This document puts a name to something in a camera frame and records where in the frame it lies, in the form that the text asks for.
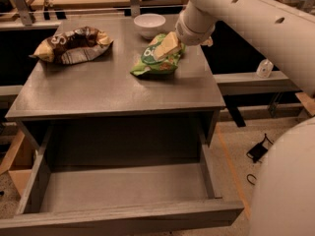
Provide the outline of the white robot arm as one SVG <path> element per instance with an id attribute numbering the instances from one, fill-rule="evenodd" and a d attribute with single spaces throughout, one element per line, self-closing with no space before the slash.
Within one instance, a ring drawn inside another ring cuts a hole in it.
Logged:
<path id="1" fill-rule="evenodd" d="M 315 24 L 274 0 L 188 0 L 175 25 L 198 45 L 226 22 L 309 96 L 315 94 Z M 279 137 L 256 182 L 249 236 L 315 236 L 315 118 Z"/>

